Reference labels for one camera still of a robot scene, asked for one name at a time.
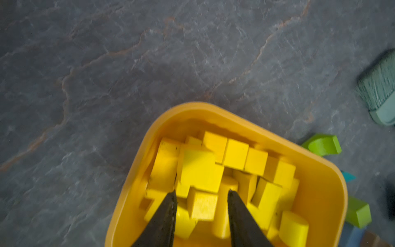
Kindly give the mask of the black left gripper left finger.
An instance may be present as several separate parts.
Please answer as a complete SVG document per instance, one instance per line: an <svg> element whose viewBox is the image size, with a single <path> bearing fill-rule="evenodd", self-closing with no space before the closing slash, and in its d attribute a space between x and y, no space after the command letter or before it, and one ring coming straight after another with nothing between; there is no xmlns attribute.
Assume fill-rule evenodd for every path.
<svg viewBox="0 0 395 247"><path fill-rule="evenodd" d="M167 193L132 247L172 247L178 202L176 192Z"/></svg>

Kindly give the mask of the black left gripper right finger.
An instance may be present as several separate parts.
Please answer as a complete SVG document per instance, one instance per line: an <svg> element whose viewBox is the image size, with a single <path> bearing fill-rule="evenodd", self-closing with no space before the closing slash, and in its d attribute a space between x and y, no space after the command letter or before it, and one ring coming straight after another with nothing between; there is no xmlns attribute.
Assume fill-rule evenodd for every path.
<svg viewBox="0 0 395 247"><path fill-rule="evenodd" d="M237 192L227 196L232 247L273 247Z"/></svg>

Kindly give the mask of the yellow plastic tub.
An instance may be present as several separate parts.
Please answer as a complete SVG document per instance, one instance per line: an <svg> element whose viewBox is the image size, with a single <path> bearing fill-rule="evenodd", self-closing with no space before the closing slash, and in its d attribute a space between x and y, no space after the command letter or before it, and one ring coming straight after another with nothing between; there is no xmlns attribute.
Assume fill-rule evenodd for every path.
<svg viewBox="0 0 395 247"><path fill-rule="evenodd" d="M310 225L307 246L338 245L348 192L333 163L220 107L193 102L166 111L147 131L116 204L105 240L107 247L129 247L145 229L141 202L161 139L182 142L205 130L262 147L270 155L290 161L300 180L292 210Z"/></svg>

